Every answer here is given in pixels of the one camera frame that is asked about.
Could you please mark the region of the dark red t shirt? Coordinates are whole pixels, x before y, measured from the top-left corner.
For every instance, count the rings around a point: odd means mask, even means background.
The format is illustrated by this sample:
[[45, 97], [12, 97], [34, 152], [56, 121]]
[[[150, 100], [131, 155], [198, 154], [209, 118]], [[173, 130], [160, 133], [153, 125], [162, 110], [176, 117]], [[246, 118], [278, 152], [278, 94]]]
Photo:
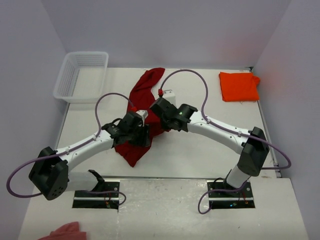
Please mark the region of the dark red t shirt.
[[[155, 97], [152, 94], [152, 88], [160, 81], [164, 72], [165, 69], [162, 67], [147, 70], [137, 81], [129, 95], [130, 101], [137, 110], [148, 111], [148, 117], [146, 118], [145, 123], [149, 125], [148, 139], [150, 141], [165, 132], [162, 129], [160, 119], [149, 109], [151, 104], [155, 101]], [[116, 146], [115, 151], [133, 168], [150, 148], [151, 146], [142, 147], [125, 142], [124, 144]]]

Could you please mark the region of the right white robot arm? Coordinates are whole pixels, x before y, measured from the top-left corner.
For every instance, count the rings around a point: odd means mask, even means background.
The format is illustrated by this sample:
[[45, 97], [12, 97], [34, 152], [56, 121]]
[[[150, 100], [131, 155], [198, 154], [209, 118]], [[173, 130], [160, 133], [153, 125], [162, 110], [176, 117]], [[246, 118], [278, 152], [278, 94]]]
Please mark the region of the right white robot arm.
[[233, 197], [251, 177], [257, 177], [265, 163], [270, 148], [265, 144], [264, 131], [258, 127], [252, 130], [236, 128], [222, 123], [220, 129], [202, 116], [197, 108], [182, 104], [176, 107], [163, 97], [158, 98], [150, 110], [160, 119], [164, 130], [176, 130], [198, 134], [212, 139], [239, 154], [238, 163], [224, 180], [223, 191]]

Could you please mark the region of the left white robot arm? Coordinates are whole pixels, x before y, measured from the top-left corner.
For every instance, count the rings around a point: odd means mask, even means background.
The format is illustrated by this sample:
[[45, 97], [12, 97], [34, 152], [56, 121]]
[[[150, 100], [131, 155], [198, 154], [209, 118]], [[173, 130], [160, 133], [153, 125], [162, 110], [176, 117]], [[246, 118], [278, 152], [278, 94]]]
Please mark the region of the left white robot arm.
[[124, 143], [148, 147], [150, 128], [145, 123], [147, 117], [147, 110], [130, 111], [73, 145], [57, 150], [44, 148], [38, 155], [40, 161], [34, 163], [28, 178], [48, 201], [68, 191], [82, 191], [94, 197], [109, 194], [104, 178], [95, 170], [74, 172], [73, 169], [96, 154]]

